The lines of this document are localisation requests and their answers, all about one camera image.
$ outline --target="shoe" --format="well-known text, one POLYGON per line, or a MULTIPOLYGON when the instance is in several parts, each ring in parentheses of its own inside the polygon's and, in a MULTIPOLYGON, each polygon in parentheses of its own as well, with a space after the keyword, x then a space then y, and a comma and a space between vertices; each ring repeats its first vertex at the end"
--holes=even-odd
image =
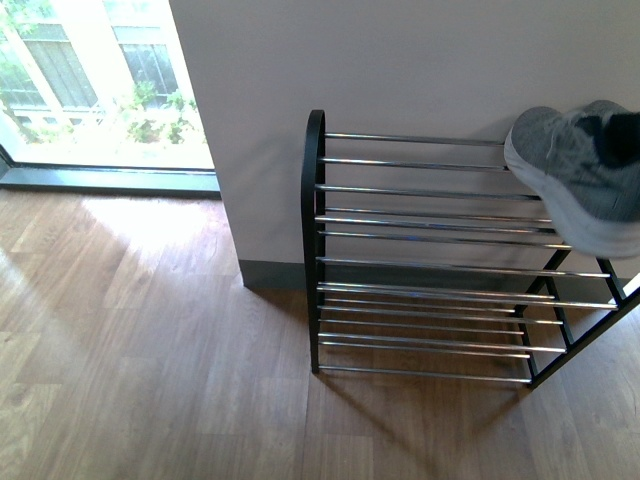
POLYGON ((532 108, 511 128, 504 156, 575 250, 640 255, 640 114, 608 101, 566 115, 532 108))

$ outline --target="window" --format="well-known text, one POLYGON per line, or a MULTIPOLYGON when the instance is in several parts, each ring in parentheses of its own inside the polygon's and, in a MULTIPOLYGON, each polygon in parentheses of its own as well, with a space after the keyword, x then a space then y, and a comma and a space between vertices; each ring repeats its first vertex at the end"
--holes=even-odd
POLYGON ((0 37, 0 97, 3 103, 14 110, 45 109, 47 106, 20 63, 20 59, 2 37, 0 37))
POLYGON ((167 47, 159 27, 113 27, 136 83, 150 82, 157 92, 149 106, 159 108, 178 90, 167 47))
POLYGON ((213 169, 168 0, 0 6, 0 143, 16 162, 213 169))
POLYGON ((89 110, 97 103, 61 25, 41 24, 21 36, 65 110, 89 110))

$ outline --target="green plant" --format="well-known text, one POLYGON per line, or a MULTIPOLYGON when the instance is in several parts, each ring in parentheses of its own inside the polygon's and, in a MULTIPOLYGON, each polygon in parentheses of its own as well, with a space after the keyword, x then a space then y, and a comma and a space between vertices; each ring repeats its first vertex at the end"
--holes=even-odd
POLYGON ((173 109, 177 112, 177 118, 169 122, 164 128, 165 137, 174 145, 184 143, 186 131, 195 131, 193 124, 185 118, 188 111, 196 112, 196 102, 193 99, 186 100, 180 90, 176 90, 167 96, 163 108, 173 109))
POLYGON ((33 136, 32 143, 59 143, 74 132, 72 125, 25 126, 33 136))
POLYGON ((155 100, 158 92, 153 82, 137 82, 131 97, 120 107, 120 116, 127 137, 138 143, 151 143, 159 139, 161 126, 148 118, 146 109, 155 100))
POLYGON ((136 82, 133 86, 133 99, 131 105, 134 108, 142 107, 146 109, 158 96, 158 91, 153 82, 136 82))
POLYGON ((135 142, 156 142, 158 141, 159 133, 160 129, 153 120, 132 121, 127 125, 127 135, 135 142))

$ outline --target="building window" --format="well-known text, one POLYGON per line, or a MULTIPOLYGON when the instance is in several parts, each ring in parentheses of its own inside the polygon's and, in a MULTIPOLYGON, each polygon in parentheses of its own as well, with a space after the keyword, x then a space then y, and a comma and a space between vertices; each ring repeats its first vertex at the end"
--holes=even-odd
POLYGON ((89 110, 98 102, 61 25, 40 24, 21 37, 65 110, 89 110))
POLYGON ((157 92, 149 107, 159 108, 178 82, 159 27, 113 27, 135 83, 150 82, 157 92))
POLYGON ((46 109, 47 105, 20 59, 0 38, 0 98, 12 109, 46 109))

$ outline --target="window sill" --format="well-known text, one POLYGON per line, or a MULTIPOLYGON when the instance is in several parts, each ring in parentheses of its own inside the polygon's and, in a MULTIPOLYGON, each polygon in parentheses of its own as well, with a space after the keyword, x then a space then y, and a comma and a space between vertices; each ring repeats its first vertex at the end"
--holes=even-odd
POLYGON ((0 188, 220 198, 213 171, 6 165, 0 188))

